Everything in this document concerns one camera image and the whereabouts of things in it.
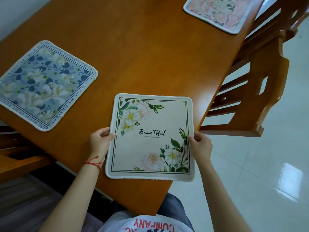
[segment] left hand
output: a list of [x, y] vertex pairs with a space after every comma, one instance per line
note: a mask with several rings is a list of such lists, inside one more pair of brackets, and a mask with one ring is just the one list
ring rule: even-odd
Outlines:
[[99, 156], [96, 160], [104, 162], [109, 143], [115, 137], [115, 133], [109, 133], [109, 127], [99, 129], [90, 135], [91, 155], [89, 159]]

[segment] floral placemat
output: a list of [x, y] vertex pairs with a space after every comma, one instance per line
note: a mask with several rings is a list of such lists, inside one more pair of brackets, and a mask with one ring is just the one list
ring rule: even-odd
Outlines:
[[187, 0], [183, 9], [231, 34], [239, 33], [254, 0]]
[[192, 181], [195, 173], [187, 135], [194, 134], [188, 97], [118, 94], [107, 155], [109, 178]]
[[41, 41], [0, 78], [0, 104], [49, 131], [97, 76], [89, 64]]

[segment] dark blue leaf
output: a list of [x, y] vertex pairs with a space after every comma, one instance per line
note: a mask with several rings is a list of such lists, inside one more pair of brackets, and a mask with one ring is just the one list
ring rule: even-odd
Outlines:
[[28, 59], [28, 61], [30, 61], [30, 62], [33, 62], [34, 61], [34, 55], [32, 55], [29, 59]]
[[40, 66], [38, 68], [41, 70], [41, 72], [44, 72], [46, 70], [46, 67], [43, 67], [43, 66]]
[[49, 78], [46, 79], [45, 84], [51, 83], [51, 82], [53, 82], [53, 81], [54, 81], [54, 80], [53, 80], [52, 78], [49, 77]]
[[62, 65], [62, 67], [64, 68], [70, 67], [70, 64], [68, 62], [65, 62], [64, 65]]
[[43, 106], [37, 106], [37, 108], [39, 108], [40, 110], [44, 109], [45, 107], [45, 104], [43, 104]]
[[81, 76], [82, 81], [87, 80], [87, 78], [88, 78], [88, 76], [86, 76], [86, 75], [82, 75], [82, 76]]
[[23, 70], [22, 70], [21, 67], [20, 67], [19, 69], [16, 70], [15, 73], [22, 73], [22, 72], [23, 72]]
[[68, 75], [70, 75], [70, 71], [68, 69], [65, 69], [64, 71], [61, 71], [60, 74], [68, 74]]
[[27, 81], [27, 84], [29, 84], [29, 85], [33, 85], [35, 83], [36, 83], [36, 81], [34, 79], [30, 79], [30, 80]]

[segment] person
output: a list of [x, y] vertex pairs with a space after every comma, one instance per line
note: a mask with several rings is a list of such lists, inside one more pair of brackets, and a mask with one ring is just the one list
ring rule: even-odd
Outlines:
[[[114, 137], [115, 134], [109, 132], [109, 127], [99, 129], [90, 135], [91, 155], [59, 204], [42, 224], [39, 232], [82, 230], [100, 168], [110, 141]], [[251, 231], [211, 164], [213, 147], [211, 140], [199, 132], [195, 132], [194, 137], [187, 136], [187, 138], [201, 173], [214, 231]], [[136, 216], [130, 211], [118, 211], [99, 230], [99, 232], [119, 231], [192, 232], [194, 229], [180, 200], [168, 193], [156, 216]]]

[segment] wooden chair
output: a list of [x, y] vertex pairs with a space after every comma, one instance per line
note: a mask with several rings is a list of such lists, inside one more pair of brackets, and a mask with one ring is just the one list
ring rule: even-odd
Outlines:
[[0, 183], [55, 161], [10, 126], [0, 126]]
[[[282, 44], [285, 36], [272, 39], [256, 50], [251, 56], [250, 71], [221, 86], [225, 91], [245, 81], [246, 84], [217, 95], [211, 109], [241, 102], [226, 108], [212, 110], [206, 117], [234, 113], [229, 124], [201, 126], [204, 134], [260, 137], [261, 126], [270, 108], [282, 96], [286, 83], [289, 61], [282, 56]], [[267, 78], [265, 90], [260, 93], [262, 81]]]
[[284, 42], [293, 38], [297, 27], [309, 15], [309, 0], [277, 0], [253, 22], [248, 35], [279, 9], [281, 11], [277, 16], [245, 39], [228, 75], [250, 62], [251, 55], [257, 49], [281, 35], [281, 32], [285, 35]]

